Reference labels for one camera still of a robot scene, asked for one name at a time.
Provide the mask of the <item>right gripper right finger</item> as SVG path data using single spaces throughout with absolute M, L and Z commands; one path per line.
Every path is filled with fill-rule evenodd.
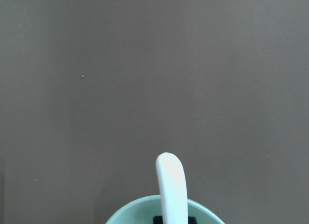
M 194 216 L 188 217 L 188 224 L 197 224 L 197 219 Z

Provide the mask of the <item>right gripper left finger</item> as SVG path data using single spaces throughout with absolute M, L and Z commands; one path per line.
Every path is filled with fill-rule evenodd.
M 163 224 L 163 217 L 162 216 L 153 217 L 153 224 Z

